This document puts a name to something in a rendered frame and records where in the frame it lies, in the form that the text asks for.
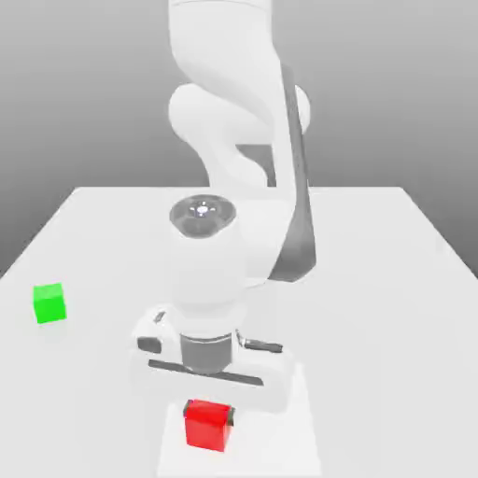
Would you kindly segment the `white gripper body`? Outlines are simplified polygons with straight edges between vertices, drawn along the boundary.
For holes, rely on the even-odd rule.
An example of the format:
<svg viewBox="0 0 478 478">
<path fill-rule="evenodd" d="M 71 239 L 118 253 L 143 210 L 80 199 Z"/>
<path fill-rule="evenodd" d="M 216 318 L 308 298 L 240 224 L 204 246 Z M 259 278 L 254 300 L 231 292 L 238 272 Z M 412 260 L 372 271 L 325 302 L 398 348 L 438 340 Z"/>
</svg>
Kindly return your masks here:
<svg viewBox="0 0 478 478">
<path fill-rule="evenodd" d="M 182 355 L 178 347 L 161 352 L 133 346 L 134 381 L 163 398 L 228 404 L 238 410 L 280 412 L 287 407 L 295 360 L 285 351 L 271 353 L 222 347 L 218 352 Z"/>
</svg>

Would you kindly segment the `small green cube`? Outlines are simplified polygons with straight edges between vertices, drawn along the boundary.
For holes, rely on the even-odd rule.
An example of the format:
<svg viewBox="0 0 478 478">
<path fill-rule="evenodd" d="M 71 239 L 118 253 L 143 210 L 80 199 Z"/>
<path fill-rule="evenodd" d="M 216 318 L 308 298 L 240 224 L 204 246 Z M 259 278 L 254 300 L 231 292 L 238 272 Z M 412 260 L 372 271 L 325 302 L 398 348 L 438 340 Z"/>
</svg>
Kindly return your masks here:
<svg viewBox="0 0 478 478">
<path fill-rule="evenodd" d="M 38 324 L 66 319 L 62 284 L 34 286 L 33 306 Z"/>
</svg>

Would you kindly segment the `small red cube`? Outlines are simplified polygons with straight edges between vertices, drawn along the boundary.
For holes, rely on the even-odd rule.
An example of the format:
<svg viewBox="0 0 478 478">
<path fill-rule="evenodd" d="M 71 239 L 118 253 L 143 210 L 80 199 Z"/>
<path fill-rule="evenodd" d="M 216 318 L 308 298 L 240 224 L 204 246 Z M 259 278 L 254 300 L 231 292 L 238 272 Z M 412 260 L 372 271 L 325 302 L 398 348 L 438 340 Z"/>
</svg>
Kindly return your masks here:
<svg viewBox="0 0 478 478">
<path fill-rule="evenodd" d="M 185 421 L 189 446 L 224 452 L 232 427 L 226 424 L 230 405 L 202 400 L 188 400 Z"/>
</svg>

